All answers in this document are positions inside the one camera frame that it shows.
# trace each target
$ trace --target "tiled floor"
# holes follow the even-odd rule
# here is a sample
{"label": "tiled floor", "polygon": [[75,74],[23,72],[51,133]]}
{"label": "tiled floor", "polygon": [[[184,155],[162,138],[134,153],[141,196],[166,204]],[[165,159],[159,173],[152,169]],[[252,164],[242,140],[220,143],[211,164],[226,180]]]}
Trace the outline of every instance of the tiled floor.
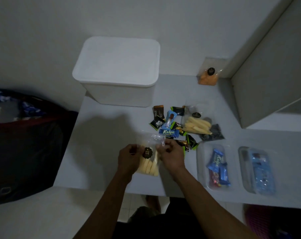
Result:
{"label": "tiled floor", "polygon": [[[31,197],[0,205],[0,238],[72,238],[89,217],[103,192],[52,187]],[[168,197],[160,197],[164,213]],[[219,202],[240,221],[243,205]],[[126,222],[144,196],[125,194],[118,221]]]}

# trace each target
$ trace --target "person's left hand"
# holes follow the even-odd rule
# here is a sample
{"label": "person's left hand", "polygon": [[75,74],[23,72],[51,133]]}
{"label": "person's left hand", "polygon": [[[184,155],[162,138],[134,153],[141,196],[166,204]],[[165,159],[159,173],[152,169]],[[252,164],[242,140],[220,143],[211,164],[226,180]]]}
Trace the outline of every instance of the person's left hand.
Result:
{"label": "person's left hand", "polygon": [[132,180],[132,175],[139,167],[140,157],[144,150],[144,146],[139,146],[137,144],[129,144],[120,150],[117,172],[127,179],[128,183]]}

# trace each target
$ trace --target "white lid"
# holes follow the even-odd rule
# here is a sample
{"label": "white lid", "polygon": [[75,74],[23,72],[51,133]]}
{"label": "white lid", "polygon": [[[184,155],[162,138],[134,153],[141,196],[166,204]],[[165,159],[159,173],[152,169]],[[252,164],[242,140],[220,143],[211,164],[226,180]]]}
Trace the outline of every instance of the white lid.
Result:
{"label": "white lid", "polygon": [[158,79],[159,55],[156,40],[91,37],[83,45],[73,77],[83,83],[149,87]]}

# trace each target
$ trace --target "hand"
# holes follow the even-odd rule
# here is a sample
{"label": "hand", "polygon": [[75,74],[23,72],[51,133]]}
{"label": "hand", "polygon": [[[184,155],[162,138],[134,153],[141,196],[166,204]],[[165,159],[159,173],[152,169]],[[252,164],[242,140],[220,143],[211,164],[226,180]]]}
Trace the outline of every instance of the hand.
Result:
{"label": "hand", "polygon": [[127,179],[127,183],[132,180],[132,175],[139,167],[140,157],[145,147],[137,144],[129,144],[122,150],[118,156],[117,173]]}
{"label": "hand", "polygon": [[184,162],[184,150],[173,139],[166,139],[165,146],[157,145],[157,152],[160,154],[160,159],[163,161],[166,169],[169,171],[174,180],[180,171],[186,170]]}

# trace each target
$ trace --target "forearm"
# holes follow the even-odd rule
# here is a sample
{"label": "forearm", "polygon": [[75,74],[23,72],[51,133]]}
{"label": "forearm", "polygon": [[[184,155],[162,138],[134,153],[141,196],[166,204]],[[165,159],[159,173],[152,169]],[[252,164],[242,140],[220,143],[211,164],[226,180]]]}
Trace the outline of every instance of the forearm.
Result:
{"label": "forearm", "polygon": [[258,238],[220,206],[186,169],[178,173],[176,182],[208,238]]}
{"label": "forearm", "polygon": [[96,208],[74,239],[112,237],[127,184],[128,181],[121,174],[115,174]]}

